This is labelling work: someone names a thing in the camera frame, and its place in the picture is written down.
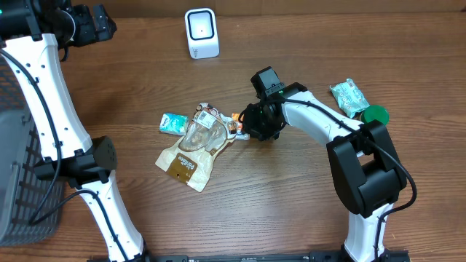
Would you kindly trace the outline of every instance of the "gray plastic basket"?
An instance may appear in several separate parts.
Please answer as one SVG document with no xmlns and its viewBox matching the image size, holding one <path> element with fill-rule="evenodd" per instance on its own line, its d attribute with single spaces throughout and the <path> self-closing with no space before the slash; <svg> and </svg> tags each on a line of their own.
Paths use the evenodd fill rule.
<svg viewBox="0 0 466 262">
<path fill-rule="evenodd" d="M 11 69 L 0 58 L 0 246 L 38 242 L 55 233 L 60 211 L 37 226 L 28 219 L 50 182 L 36 179 L 33 166 L 41 159 L 39 135 Z M 57 182 L 38 217 L 63 198 Z"/>
</svg>

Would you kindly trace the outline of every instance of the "wooden surface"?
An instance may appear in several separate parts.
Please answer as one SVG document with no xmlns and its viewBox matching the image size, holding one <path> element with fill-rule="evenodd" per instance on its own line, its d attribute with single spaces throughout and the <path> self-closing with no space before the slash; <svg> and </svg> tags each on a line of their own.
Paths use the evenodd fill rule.
<svg viewBox="0 0 466 262">
<path fill-rule="evenodd" d="M 466 0 L 76 0 L 103 4 L 111 17 L 183 17 L 209 7 L 217 15 L 308 15 L 385 12 L 459 12 Z"/>
<path fill-rule="evenodd" d="M 386 246 L 409 250 L 412 261 L 466 259 L 465 13 L 220 17 L 221 54 L 208 60 L 189 57 L 182 19 L 116 23 L 113 40 L 71 49 L 63 74 L 89 134 L 113 138 L 119 190 L 154 254 L 305 253 L 343 243 L 348 212 L 326 151 L 293 127 L 275 141 L 236 141 L 202 193 L 154 164 L 178 139 L 159 132 L 164 112 L 191 116 L 199 102 L 240 112 L 256 102 L 250 77 L 271 65 L 331 108 L 328 86 L 347 77 L 387 107 L 419 196 L 390 216 Z M 398 205 L 410 196 L 402 191 Z M 64 207 L 54 237 L 0 248 L 1 260 L 14 262 L 105 254 L 80 199 Z"/>
</svg>

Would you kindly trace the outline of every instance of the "teal packet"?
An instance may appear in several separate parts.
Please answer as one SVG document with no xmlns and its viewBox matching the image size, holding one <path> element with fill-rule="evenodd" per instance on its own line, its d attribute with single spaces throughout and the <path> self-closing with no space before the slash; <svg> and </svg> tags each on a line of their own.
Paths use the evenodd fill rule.
<svg viewBox="0 0 466 262">
<path fill-rule="evenodd" d="M 163 114 L 160 122 L 160 132 L 171 135 L 186 135 L 189 117 L 177 114 Z"/>
<path fill-rule="evenodd" d="M 370 106 L 352 79 L 347 79 L 345 83 L 330 87 L 330 91 L 335 97 L 338 107 L 349 118 L 355 117 L 356 113 L 362 112 Z"/>
</svg>

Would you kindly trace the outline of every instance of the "green lid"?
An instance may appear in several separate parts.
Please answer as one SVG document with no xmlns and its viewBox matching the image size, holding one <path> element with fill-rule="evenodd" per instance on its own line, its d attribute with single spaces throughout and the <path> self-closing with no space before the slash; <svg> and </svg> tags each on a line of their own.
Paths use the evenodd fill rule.
<svg viewBox="0 0 466 262">
<path fill-rule="evenodd" d="M 361 121 L 365 124 L 371 122 L 372 120 L 379 120 L 384 125 L 388 124 L 390 116 L 387 109 L 383 106 L 369 106 L 362 114 Z"/>
</svg>

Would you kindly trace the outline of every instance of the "barcode sticker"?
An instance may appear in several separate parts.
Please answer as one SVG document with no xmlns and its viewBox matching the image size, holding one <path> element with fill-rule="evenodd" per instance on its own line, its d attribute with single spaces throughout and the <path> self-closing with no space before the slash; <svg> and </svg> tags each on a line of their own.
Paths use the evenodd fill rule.
<svg viewBox="0 0 466 262">
<path fill-rule="evenodd" d="M 207 127 L 208 129 L 212 127 L 215 121 L 217 121 L 217 119 L 206 111 L 201 112 L 199 117 L 196 119 L 196 122 L 203 125 L 204 127 Z"/>
</svg>

